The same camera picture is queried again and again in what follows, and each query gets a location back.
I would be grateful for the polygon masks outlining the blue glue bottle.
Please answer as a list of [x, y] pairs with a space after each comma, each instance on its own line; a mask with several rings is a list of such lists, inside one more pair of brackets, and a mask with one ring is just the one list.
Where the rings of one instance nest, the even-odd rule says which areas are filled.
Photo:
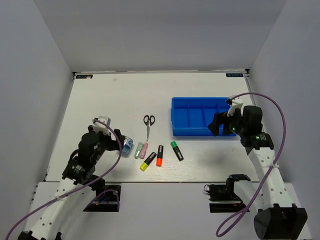
[[123, 149], [122, 149], [122, 154], [127, 156], [132, 148], [134, 141], [130, 137], [125, 137], [123, 141]]

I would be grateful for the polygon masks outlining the green transparent eraser case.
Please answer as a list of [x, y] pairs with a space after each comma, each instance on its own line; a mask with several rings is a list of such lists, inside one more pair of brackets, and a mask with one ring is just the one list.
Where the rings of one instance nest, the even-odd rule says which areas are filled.
[[144, 146], [144, 143], [142, 142], [139, 142], [137, 147], [136, 147], [136, 150], [135, 150], [135, 153], [134, 153], [134, 158], [135, 159], [138, 159], [140, 157], [140, 153], [142, 151], [142, 148]]

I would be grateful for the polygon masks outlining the pink eraser case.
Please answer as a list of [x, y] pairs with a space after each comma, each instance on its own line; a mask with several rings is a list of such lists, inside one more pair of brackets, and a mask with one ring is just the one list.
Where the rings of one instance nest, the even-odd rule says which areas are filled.
[[142, 147], [142, 149], [141, 149], [141, 151], [139, 153], [139, 158], [140, 159], [144, 159], [145, 158], [145, 155], [146, 155], [147, 150], [148, 150], [148, 146], [149, 146], [149, 144], [147, 142], [145, 142], [143, 144], [143, 147]]

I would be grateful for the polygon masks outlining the yellow highlighter marker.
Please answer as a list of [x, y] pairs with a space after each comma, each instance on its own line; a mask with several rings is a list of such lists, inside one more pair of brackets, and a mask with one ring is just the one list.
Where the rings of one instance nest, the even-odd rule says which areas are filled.
[[140, 169], [142, 171], [145, 171], [148, 166], [152, 163], [152, 161], [156, 158], [157, 154], [155, 152], [152, 152], [146, 160], [141, 164]]

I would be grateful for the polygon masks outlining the black handled scissors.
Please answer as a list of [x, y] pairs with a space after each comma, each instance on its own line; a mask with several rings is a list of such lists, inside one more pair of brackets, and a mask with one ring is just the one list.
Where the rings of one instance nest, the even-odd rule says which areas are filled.
[[154, 115], [145, 115], [143, 122], [146, 125], [146, 141], [148, 142], [150, 136], [150, 127], [155, 123], [156, 118]]

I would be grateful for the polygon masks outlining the orange highlighter marker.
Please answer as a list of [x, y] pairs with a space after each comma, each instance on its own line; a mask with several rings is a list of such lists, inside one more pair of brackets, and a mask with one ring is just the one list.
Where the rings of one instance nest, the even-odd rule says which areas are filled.
[[157, 159], [156, 159], [156, 166], [161, 167], [163, 162], [163, 152], [164, 152], [164, 146], [159, 145], [157, 150]]

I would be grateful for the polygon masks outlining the green highlighter marker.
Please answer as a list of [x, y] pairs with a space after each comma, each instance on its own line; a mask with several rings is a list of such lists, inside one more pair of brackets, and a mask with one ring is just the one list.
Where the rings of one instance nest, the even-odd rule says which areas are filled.
[[182, 153], [181, 153], [181, 151], [180, 151], [177, 143], [176, 143], [175, 141], [171, 141], [171, 142], [170, 142], [170, 145], [171, 145], [171, 147], [172, 147], [172, 149], [173, 149], [173, 151], [174, 151], [177, 159], [178, 159], [179, 161], [183, 161], [183, 160], [184, 160], [184, 157], [183, 157], [183, 155], [182, 155]]

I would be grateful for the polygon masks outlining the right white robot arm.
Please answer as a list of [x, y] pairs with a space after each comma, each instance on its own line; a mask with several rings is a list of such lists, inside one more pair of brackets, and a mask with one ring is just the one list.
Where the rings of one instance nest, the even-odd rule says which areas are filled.
[[254, 187], [244, 174], [230, 175], [225, 187], [226, 195], [236, 200], [240, 198], [247, 211], [255, 213], [254, 230], [261, 240], [298, 239], [308, 215], [304, 208], [298, 207], [287, 191], [279, 166], [275, 163], [276, 154], [271, 136], [263, 132], [263, 112], [257, 106], [239, 107], [222, 113], [215, 113], [208, 129], [214, 136], [223, 126], [223, 134], [234, 133], [240, 137], [259, 179]]

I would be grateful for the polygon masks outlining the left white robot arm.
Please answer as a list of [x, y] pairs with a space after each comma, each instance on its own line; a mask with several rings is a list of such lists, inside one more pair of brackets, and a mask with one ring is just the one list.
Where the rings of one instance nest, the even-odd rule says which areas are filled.
[[121, 152], [125, 136], [119, 129], [90, 125], [67, 162], [53, 198], [43, 204], [44, 210], [20, 240], [60, 240], [76, 215], [109, 192], [102, 176], [94, 174], [96, 164], [106, 151]]

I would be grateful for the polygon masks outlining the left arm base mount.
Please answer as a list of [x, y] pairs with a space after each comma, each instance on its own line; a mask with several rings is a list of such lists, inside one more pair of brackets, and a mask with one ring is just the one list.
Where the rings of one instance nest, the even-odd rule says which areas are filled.
[[96, 198], [83, 211], [97, 213], [117, 213], [120, 210], [121, 184], [105, 185], [106, 192], [96, 194]]

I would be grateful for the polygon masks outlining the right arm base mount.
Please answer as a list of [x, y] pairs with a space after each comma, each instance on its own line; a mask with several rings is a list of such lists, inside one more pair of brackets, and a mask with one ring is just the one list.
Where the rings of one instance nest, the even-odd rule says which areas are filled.
[[208, 183], [203, 187], [209, 196], [210, 213], [237, 213], [246, 205], [240, 197], [234, 193], [234, 183], [239, 181], [251, 181], [246, 174], [231, 174], [224, 184]]

